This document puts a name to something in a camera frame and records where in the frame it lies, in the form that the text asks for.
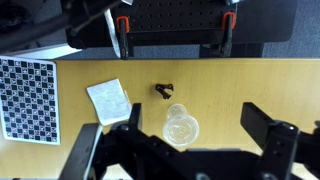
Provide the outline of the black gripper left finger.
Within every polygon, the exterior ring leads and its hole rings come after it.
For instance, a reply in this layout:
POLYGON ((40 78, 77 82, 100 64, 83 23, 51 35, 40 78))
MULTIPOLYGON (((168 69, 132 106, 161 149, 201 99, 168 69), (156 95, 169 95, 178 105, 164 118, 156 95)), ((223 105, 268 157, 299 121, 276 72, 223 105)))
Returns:
POLYGON ((130 130, 142 129, 142 104, 141 103, 133 104, 128 125, 130 130))

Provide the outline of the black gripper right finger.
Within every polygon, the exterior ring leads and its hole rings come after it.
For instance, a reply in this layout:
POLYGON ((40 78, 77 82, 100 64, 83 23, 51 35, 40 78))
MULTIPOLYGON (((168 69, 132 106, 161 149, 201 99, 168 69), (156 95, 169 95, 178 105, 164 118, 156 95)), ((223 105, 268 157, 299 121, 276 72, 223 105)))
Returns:
POLYGON ((263 149, 270 130, 278 124, 252 102, 242 106, 240 124, 255 143, 263 149))

